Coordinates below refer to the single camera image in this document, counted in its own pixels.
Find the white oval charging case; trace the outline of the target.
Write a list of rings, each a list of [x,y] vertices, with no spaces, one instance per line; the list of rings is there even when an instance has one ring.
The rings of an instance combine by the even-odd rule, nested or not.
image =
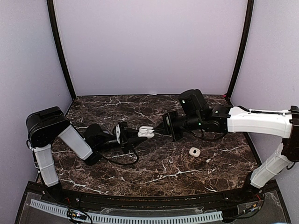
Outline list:
[[[151,126],[142,126],[139,128],[138,137],[145,137],[147,139],[151,139],[155,136],[154,134],[154,127]]]

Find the beige square charging case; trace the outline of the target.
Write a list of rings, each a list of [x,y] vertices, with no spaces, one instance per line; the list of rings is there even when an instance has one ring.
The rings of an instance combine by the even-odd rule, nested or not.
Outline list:
[[[193,157],[199,157],[201,153],[201,150],[195,147],[190,148],[189,154]]]

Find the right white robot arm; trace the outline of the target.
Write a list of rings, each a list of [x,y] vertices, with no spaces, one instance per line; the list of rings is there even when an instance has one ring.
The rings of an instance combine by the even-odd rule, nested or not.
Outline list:
[[[261,166],[249,175],[248,184],[239,191],[238,198],[249,202],[256,196],[256,189],[262,188],[284,168],[299,161],[299,109],[262,111],[242,106],[217,105],[210,108],[198,89],[181,93],[178,100],[184,115],[177,111],[163,115],[163,121],[154,130],[171,135],[174,141],[184,132],[201,130],[214,133],[261,133],[279,136],[282,142],[275,152]]]

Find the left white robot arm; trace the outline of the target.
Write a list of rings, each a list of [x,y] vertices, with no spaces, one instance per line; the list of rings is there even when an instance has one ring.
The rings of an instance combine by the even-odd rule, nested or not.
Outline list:
[[[58,106],[29,115],[26,119],[29,149],[33,152],[36,167],[47,195],[55,203],[63,203],[66,193],[61,190],[53,159],[53,145],[59,140],[88,166],[96,164],[109,150],[119,148],[123,153],[135,153],[134,148],[154,137],[154,128],[142,126],[132,129],[125,122],[118,123],[112,133],[102,130],[99,124],[91,124],[81,134]]]

